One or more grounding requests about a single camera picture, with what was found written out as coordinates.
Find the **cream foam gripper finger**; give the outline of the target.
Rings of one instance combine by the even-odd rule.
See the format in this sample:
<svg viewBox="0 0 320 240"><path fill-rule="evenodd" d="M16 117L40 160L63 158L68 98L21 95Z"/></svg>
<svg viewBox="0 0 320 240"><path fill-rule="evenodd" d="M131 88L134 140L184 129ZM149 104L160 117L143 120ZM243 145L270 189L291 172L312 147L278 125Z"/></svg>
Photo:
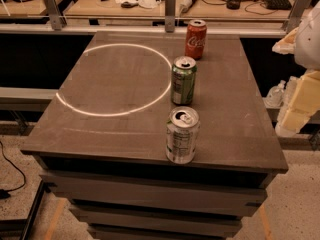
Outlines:
<svg viewBox="0 0 320 240"><path fill-rule="evenodd" d="M301 77L291 77L287 83L276 134L292 137L320 110L320 71L307 70Z"/></svg>
<svg viewBox="0 0 320 240"><path fill-rule="evenodd" d="M284 38L274 44L272 51L282 55L293 54L295 51L297 32L298 28L290 31Z"/></svg>

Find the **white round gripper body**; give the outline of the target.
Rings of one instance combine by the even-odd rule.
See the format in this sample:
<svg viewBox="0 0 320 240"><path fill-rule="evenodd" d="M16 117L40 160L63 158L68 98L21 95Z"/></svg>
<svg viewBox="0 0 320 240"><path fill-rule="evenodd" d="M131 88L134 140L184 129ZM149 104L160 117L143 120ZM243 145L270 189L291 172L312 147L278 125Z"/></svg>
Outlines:
<svg viewBox="0 0 320 240"><path fill-rule="evenodd" d="M295 62L306 69L320 70L320 4L299 25L294 57Z"/></svg>

